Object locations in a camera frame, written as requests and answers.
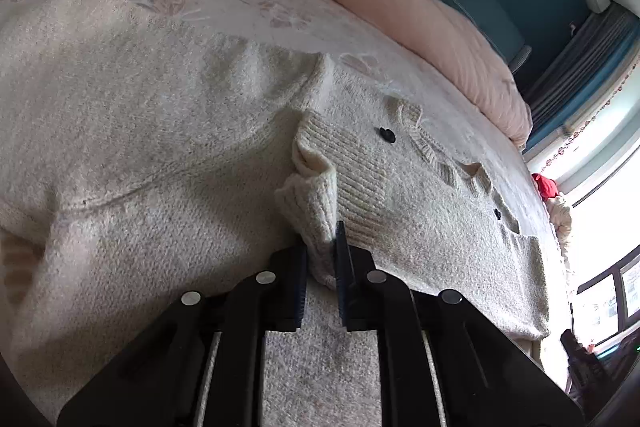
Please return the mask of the cream knit cardigan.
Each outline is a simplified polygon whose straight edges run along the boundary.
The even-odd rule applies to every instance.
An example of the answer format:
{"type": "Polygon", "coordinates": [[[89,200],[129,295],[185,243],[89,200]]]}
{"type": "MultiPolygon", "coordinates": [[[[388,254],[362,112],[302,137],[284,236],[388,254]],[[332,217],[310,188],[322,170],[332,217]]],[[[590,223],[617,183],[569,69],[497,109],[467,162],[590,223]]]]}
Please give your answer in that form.
{"type": "Polygon", "coordinates": [[[56,418],[180,291],[225,291],[302,236],[308,307],[267,339],[265,422],[378,425],[375,337],[337,315],[335,225],[412,288],[457,289],[538,340],[548,225],[518,222],[500,173],[533,193],[511,141],[431,66],[393,78],[126,0],[7,4],[1,228],[41,256],[9,283],[6,356],[56,418]]]}

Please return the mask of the computer monitor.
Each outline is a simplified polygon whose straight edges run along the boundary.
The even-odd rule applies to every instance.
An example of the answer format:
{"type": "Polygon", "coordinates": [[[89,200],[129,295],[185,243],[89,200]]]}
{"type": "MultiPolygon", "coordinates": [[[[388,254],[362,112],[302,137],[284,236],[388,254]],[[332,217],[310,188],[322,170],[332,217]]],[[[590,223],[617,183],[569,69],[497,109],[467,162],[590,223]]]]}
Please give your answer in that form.
{"type": "Polygon", "coordinates": [[[578,287],[572,315],[578,341],[597,352],[639,328],[639,247],[578,287]]]}

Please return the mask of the red and white plush toy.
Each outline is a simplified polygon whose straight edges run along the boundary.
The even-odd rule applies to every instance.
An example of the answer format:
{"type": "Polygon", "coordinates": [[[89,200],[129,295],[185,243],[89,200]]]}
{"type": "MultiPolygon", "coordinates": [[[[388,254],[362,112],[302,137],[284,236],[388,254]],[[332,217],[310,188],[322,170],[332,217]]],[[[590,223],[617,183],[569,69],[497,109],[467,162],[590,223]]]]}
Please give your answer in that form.
{"type": "Polygon", "coordinates": [[[554,180],[546,178],[540,173],[533,173],[532,178],[548,210],[561,253],[567,256],[572,240],[572,205],[567,202],[554,180]]]}

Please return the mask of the dark window curtain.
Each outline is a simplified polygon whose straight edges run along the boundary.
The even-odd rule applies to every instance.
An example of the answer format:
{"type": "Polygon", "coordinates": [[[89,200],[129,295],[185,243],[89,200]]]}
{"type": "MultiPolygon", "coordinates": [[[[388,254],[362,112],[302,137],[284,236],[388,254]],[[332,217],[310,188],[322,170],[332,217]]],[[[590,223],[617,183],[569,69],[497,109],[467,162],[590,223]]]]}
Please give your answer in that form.
{"type": "Polygon", "coordinates": [[[639,38],[639,17],[613,3],[592,14],[549,67],[523,92],[532,111],[531,148],[563,126],[623,63],[639,38]]]}

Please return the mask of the pink butterfly bed blanket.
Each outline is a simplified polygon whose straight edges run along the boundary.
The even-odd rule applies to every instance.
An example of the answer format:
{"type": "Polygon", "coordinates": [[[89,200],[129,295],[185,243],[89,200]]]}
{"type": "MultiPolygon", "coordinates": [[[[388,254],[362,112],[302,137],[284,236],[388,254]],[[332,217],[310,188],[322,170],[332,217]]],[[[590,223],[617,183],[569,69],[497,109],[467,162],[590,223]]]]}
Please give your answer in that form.
{"type": "MultiPolygon", "coordinates": [[[[39,1],[1,0],[1,9],[26,9],[39,1]]],[[[544,369],[551,375],[559,373],[565,361],[560,334],[570,318],[564,300],[564,265],[548,211],[518,148],[463,89],[332,0],[128,1],[209,31],[330,54],[383,83],[393,94],[421,105],[423,124],[431,137],[455,158],[481,162],[521,231],[538,236],[547,270],[550,335],[537,347],[544,369]]]]}

